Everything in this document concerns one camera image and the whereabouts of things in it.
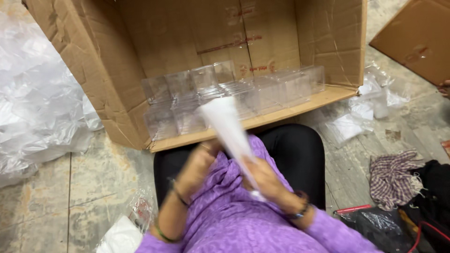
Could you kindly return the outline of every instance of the cardboard box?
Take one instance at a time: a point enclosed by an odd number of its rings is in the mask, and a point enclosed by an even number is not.
[[[450,79],[450,1],[409,0],[370,45],[434,85]]]
[[[354,96],[362,84],[365,0],[27,0],[115,143],[155,152],[212,130],[151,142],[144,78],[233,59],[242,77],[323,65],[311,102],[242,122],[253,128]]]

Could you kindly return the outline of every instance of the knee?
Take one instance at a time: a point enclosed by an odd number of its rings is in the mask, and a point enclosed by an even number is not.
[[[281,137],[284,141],[301,143],[311,147],[318,146],[323,149],[320,135],[309,126],[300,124],[287,124],[280,126]]]

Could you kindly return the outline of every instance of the person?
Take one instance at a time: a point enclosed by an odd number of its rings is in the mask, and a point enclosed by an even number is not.
[[[265,201],[255,199],[217,142],[156,153],[164,202],[136,252],[380,252],[322,210],[325,154],[317,132],[290,124],[250,135],[249,143],[257,158],[243,160]]]

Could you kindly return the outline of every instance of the black cloth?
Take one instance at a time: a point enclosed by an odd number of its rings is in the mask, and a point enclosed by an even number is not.
[[[412,172],[419,173],[426,190],[401,208],[416,225],[426,221],[450,237],[450,165],[432,160]],[[434,229],[422,226],[422,233],[436,252],[450,252],[450,241]]]
[[[319,134],[298,124],[278,126],[256,135],[294,190],[309,195],[310,202],[325,209],[325,153]],[[197,144],[155,154],[153,171],[158,205],[162,204],[174,179]]]

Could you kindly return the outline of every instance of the wrist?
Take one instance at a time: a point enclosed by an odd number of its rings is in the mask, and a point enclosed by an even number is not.
[[[177,179],[176,181],[174,181],[173,188],[186,201],[189,200],[190,197],[196,192],[197,186],[182,179]]]
[[[285,214],[296,214],[305,208],[308,201],[295,193],[286,191],[280,196],[276,204]]]

